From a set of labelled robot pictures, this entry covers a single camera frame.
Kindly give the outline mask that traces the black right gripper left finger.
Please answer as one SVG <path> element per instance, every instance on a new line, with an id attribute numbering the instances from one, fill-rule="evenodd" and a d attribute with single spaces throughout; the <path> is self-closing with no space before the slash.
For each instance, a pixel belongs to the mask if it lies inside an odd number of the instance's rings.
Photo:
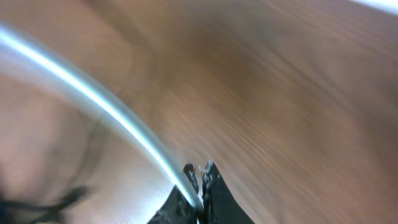
<path id="1" fill-rule="evenodd" d="M 163 206 L 148 224 L 197 224 L 197 213 L 174 185 Z"/>

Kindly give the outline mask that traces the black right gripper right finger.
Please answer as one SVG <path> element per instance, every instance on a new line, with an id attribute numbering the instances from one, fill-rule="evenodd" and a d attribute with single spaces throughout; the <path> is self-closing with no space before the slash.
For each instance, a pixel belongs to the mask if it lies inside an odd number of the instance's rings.
<path id="1" fill-rule="evenodd" d="M 209 160 L 201 173 L 204 215 L 208 224 L 254 224 L 230 192 L 216 164 Z"/>

